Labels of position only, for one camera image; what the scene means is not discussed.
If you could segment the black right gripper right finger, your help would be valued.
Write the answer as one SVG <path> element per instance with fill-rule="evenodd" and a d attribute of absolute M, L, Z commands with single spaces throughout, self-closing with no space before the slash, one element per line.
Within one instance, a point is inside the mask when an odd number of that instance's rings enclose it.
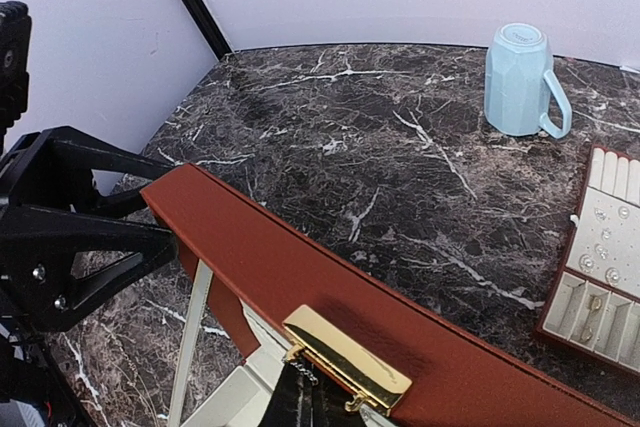
<path fill-rule="evenodd" d="M 345 405 L 351 396 L 323 372 L 316 374 L 316 427 L 365 427 L 359 413 L 350 413 Z"/>

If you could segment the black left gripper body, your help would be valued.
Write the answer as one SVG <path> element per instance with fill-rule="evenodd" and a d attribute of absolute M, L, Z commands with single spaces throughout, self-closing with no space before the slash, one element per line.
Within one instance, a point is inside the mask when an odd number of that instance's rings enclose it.
<path fill-rule="evenodd" d="M 20 1 L 1 4 L 1 135 L 14 126 L 28 102 L 27 57 L 32 20 Z M 37 139 L 29 135 L 1 161 L 1 401 L 27 405 L 44 426 L 89 426 L 91 418 L 31 325 L 46 280 L 38 261 L 44 240 L 29 229 L 32 211 L 10 198 L 17 176 L 10 169 Z"/>

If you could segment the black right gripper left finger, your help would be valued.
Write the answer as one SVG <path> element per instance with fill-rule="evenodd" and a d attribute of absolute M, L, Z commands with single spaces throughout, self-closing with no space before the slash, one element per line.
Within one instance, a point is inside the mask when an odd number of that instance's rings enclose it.
<path fill-rule="evenodd" d="M 287 361 L 280 373 L 259 427 L 310 427 L 315 376 L 303 358 Z"/>

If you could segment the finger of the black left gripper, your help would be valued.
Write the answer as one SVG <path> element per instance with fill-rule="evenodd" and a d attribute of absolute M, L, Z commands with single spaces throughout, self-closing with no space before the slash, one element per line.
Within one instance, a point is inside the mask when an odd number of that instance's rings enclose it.
<path fill-rule="evenodd" d="M 129 222 L 24 205 L 32 211 L 29 229 L 44 240 L 38 256 L 47 271 L 38 285 L 42 303 L 31 315 L 38 331 L 64 332 L 86 318 L 118 292 L 172 262 L 178 254 L 171 230 Z M 84 277 L 72 274 L 77 254 L 123 252 L 125 256 Z"/>
<path fill-rule="evenodd" d="M 95 183 L 96 171 L 154 181 L 172 169 L 70 126 L 47 129 L 22 136 L 1 160 L 1 205 L 122 218 L 146 207 L 140 190 L 105 196 Z"/>

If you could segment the red jewelry box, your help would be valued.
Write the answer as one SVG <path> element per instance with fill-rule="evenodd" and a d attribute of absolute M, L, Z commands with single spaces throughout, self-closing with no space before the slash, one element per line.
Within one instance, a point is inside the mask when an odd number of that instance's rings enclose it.
<path fill-rule="evenodd" d="M 402 426 L 625 426 L 628 419 L 494 348 L 342 260 L 259 204 L 186 164 L 144 187 L 177 236 L 189 274 L 213 272 L 207 303 L 243 355 L 258 347 L 248 312 L 284 333 L 309 306 L 411 379 Z"/>

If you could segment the red jewelry display tray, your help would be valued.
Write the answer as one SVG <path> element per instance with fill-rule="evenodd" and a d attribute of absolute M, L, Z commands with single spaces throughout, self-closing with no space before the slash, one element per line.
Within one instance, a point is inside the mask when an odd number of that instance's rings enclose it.
<path fill-rule="evenodd" d="M 639 161 L 591 148 L 585 184 L 536 332 L 639 374 Z"/>

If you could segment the light blue faceted mug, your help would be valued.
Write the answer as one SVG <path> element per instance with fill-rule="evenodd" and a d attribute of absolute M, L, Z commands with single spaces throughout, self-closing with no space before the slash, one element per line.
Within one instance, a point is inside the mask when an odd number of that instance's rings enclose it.
<path fill-rule="evenodd" d="M 496 31 L 486 56 L 484 115 L 513 137 L 569 133 L 571 104 L 554 72 L 548 37 L 538 28 L 510 23 Z"/>

